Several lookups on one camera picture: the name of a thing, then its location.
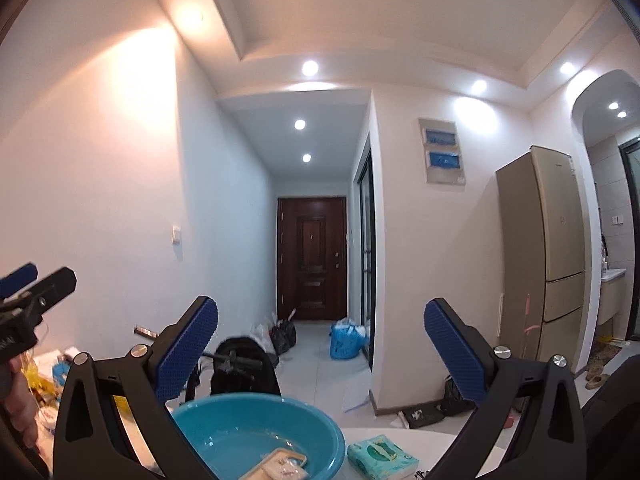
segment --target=white tile floor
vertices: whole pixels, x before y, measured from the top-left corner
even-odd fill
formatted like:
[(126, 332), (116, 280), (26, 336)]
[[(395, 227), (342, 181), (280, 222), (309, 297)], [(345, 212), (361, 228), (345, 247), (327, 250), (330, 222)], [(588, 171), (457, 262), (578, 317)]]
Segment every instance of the white tile floor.
[[(363, 355), (348, 361), (334, 361), (329, 357), (329, 324), (323, 322), (297, 322), (298, 343), (281, 356), (276, 370), (282, 395), (302, 400), (327, 413), (342, 428), (398, 427), (395, 415), (376, 416), (368, 402), (370, 371)], [(640, 354), (640, 342), (623, 344), (623, 349), (606, 366), (605, 373), (613, 373), (627, 358)], [(580, 405), (583, 406), (596, 390), (584, 385), (586, 372), (576, 378)], [(364, 405), (345, 412), (346, 408), (364, 402)], [(427, 431), (458, 434), (469, 417), (468, 413), (447, 417), (424, 428)], [(516, 428), (502, 430), (496, 445), (503, 449), (509, 445)]]

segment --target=green tissue package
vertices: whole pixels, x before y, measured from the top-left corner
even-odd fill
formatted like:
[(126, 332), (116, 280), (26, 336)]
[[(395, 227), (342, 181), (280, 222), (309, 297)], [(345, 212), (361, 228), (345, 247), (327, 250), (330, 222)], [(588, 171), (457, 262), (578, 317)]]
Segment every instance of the green tissue package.
[(351, 444), (347, 458), (368, 480), (399, 480), (418, 469), (418, 459), (384, 435)]

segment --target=person's hand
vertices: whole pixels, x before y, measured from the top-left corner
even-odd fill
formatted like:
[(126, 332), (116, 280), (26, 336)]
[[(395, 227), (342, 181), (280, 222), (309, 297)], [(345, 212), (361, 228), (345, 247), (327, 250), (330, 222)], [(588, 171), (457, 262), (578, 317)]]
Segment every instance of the person's hand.
[(4, 401), (4, 406), (14, 428), (22, 433), (24, 445), (31, 448), (36, 445), (38, 439), (38, 426), (35, 420), (38, 406), (29, 391), (26, 377), (20, 371), (20, 358), (11, 359), (9, 368), (14, 374), (14, 385)]

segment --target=stroller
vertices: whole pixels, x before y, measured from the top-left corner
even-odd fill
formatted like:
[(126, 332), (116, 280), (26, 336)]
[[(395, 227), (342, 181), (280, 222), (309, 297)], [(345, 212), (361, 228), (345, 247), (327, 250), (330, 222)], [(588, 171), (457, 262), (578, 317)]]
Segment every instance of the stroller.
[[(149, 340), (158, 337), (157, 333), (139, 326), (135, 327), (133, 332)], [(239, 392), (280, 395), (272, 359), (253, 339), (241, 336), (224, 340), (213, 354), (202, 353), (201, 361), (187, 381), (185, 402), (195, 398), (196, 388), (200, 385), (200, 375), (207, 369), (207, 361), (213, 362), (211, 395)]]

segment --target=blue plastic bag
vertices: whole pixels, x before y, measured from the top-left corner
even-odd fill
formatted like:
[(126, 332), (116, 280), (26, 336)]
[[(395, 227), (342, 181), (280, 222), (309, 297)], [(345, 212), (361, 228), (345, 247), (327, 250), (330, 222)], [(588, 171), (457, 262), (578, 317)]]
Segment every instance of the blue plastic bag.
[(335, 324), (331, 328), (331, 359), (353, 359), (358, 355), (364, 338), (353, 324)]

